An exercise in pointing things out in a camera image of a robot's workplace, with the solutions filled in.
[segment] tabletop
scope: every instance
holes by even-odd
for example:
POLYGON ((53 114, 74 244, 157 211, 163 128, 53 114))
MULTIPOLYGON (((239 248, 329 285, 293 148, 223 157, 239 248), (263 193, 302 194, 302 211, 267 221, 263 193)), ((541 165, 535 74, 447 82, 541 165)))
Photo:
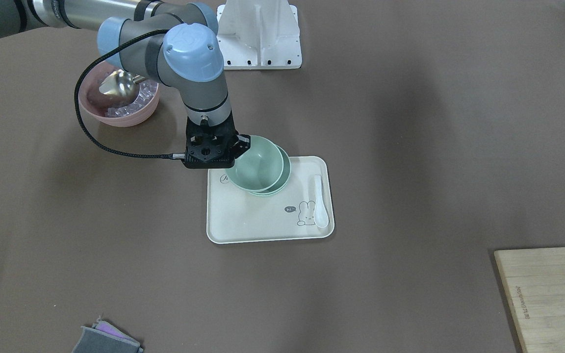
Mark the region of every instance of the tabletop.
MULTIPOLYGON (((241 133, 326 161, 325 239, 212 243, 206 170, 77 125, 96 33, 0 39, 0 353, 69 352, 100 315, 149 353, 518 349, 492 254, 565 246, 565 0, 291 4, 302 67, 226 75, 241 133)), ((88 125, 180 152, 161 94, 88 125)))

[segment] light blue cap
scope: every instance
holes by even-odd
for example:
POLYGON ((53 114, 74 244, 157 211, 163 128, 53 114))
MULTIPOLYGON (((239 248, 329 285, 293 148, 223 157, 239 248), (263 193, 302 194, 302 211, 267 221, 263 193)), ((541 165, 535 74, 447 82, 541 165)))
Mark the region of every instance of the light blue cap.
MULTIPOLYGON (((127 18, 123 17, 110 17, 107 18, 97 31, 97 49, 101 55, 108 53, 110 50, 115 49, 119 46, 119 36, 121 35, 121 27, 123 27, 124 22, 127 18)), ((106 60, 107 62, 115 65, 116 67, 121 67, 121 56, 119 53, 114 54, 106 60)))
POLYGON ((208 26, 211 31, 215 32, 215 35, 217 35, 217 32, 219 31, 219 23, 217 22, 217 15, 215 14, 215 11, 213 11, 213 9, 202 2, 189 3, 197 6, 198 9, 200 9, 202 15, 204 15, 204 18, 206 19, 206 26, 208 26))
POLYGON ((171 69, 190 81, 213 81, 224 71, 217 36, 199 23, 170 29, 164 36, 163 54, 171 69))

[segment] gray cloth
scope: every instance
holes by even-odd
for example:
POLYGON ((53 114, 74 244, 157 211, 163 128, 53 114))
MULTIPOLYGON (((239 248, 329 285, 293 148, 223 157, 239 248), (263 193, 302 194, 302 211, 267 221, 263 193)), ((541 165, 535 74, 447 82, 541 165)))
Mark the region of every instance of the gray cloth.
POLYGON ((143 353, 141 344, 131 337, 117 337, 97 330, 96 326, 82 327, 82 335, 72 353, 143 353))

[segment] folded cloth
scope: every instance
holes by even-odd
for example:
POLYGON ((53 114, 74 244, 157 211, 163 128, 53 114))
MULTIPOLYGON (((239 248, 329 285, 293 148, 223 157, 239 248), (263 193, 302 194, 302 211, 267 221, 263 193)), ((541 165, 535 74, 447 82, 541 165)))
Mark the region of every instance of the folded cloth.
POLYGON ((72 353, 143 353, 143 348, 112 324, 97 320, 92 327, 82 327, 82 335, 72 353))

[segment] white tray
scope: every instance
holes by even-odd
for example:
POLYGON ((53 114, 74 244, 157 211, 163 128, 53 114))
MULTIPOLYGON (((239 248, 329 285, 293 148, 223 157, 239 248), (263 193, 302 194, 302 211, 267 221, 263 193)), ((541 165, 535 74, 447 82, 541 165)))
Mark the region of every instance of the white tray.
POLYGON ((231 183, 223 169, 208 170, 206 234, 217 244, 325 238, 334 231, 328 170, 316 156, 290 157, 289 183, 273 196, 255 196, 231 183), (328 226, 313 220, 314 175, 322 176, 328 226))

